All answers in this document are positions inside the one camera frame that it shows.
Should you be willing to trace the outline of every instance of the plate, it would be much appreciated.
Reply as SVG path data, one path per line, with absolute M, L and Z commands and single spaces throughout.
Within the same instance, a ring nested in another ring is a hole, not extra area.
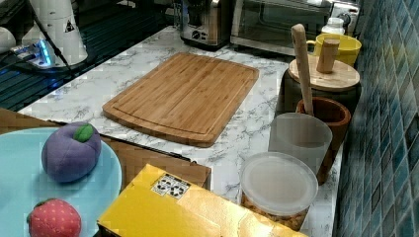
M 93 236 L 96 220 L 117 198 L 122 184 L 121 164 L 102 141 L 96 167 L 81 180 L 60 184 L 42 168 L 43 145 L 57 128 L 33 128 L 0 135 L 0 233 L 29 237 L 26 217 L 47 198 L 73 205 L 82 219 L 80 237 Z

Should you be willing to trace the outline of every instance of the wooden cutting board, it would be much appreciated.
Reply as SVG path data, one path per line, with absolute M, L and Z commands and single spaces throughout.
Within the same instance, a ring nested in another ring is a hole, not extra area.
M 344 92 L 354 89 L 360 82 L 360 74 L 352 66 L 335 60 L 332 73 L 321 73 L 316 70 L 318 56 L 308 56 L 310 71 L 310 86 L 313 89 L 328 92 Z M 290 63 L 289 73 L 299 83 L 298 67 L 296 60 Z
M 246 97 L 259 71 L 177 53 L 103 106 L 106 117 L 166 140 L 210 147 Z

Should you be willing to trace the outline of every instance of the toy mangosteen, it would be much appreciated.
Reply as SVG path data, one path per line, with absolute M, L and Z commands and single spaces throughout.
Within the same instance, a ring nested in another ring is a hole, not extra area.
M 45 172 L 60 183 L 78 180 L 93 170 L 101 153 L 98 130 L 87 122 L 59 128 L 42 149 Z
M 62 199 L 48 199 L 38 203 L 28 215 L 31 237 L 78 237 L 81 217 L 77 210 Z

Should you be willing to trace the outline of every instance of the toy strawberry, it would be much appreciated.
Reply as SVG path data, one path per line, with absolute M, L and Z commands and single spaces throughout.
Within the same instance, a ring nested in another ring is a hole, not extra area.
M 38 203 L 28 215 L 31 237 L 78 237 L 81 218 L 71 204 L 52 198 Z

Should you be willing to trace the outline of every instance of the wooden handle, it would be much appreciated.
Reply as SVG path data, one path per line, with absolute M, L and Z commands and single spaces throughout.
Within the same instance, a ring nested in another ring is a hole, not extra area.
M 338 54 L 340 41 L 338 39 L 325 39 L 321 47 L 316 70 L 321 73 L 331 73 Z
M 298 68 L 299 83 L 301 85 L 302 100 L 304 101 L 305 111 L 314 116 L 313 104 L 310 88 L 310 71 L 308 67 L 307 43 L 305 38 L 305 29 L 302 24 L 292 27 L 293 50 Z

